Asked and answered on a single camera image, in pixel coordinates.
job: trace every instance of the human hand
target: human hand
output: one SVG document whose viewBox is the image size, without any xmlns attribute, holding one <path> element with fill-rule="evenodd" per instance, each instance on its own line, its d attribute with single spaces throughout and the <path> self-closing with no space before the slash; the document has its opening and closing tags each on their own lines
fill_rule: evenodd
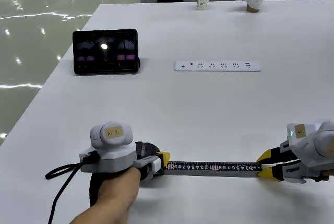
<svg viewBox="0 0 334 224">
<path fill-rule="evenodd" d="M 99 189 L 96 204 L 77 216 L 71 224 L 126 224 L 129 208 L 139 191 L 139 181 L 140 172 L 136 168 L 108 174 Z"/>
<path fill-rule="evenodd" d="M 135 201 L 140 182 L 140 172 L 136 168 L 129 168 L 122 174 L 111 175 L 103 181 L 99 193 L 98 201 L 116 200 L 125 208 L 129 208 Z"/>
</svg>

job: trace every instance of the electrical outlet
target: electrical outlet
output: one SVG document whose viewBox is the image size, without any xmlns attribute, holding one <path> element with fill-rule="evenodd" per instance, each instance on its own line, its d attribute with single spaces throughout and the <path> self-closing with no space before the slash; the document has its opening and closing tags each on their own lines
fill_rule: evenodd
<svg viewBox="0 0 334 224">
<path fill-rule="evenodd" d="M 176 71 L 257 72 L 258 61 L 176 61 Z"/>
<path fill-rule="evenodd" d="M 217 61 L 208 61 L 206 71 L 217 71 L 219 63 Z"/>
<path fill-rule="evenodd" d="M 228 69 L 228 63 L 227 62 L 220 62 L 220 68 L 223 70 L 227 70 Z"/>
<path fill-rule="evenodd" d="M 236 69 L 238 69 L 238 68 L 240 67 L 238 61 L 234 61 L 234 62 L 232 63 L 232 66 L 233 66 L 234 68 L 236 68 Z"/>
<path fill-rule="evenodd" d="M 204 68 L 204 63 L 202 61 L 197 61 L 196 63 L 198 69 L 203 69 Z"/>
</svg>

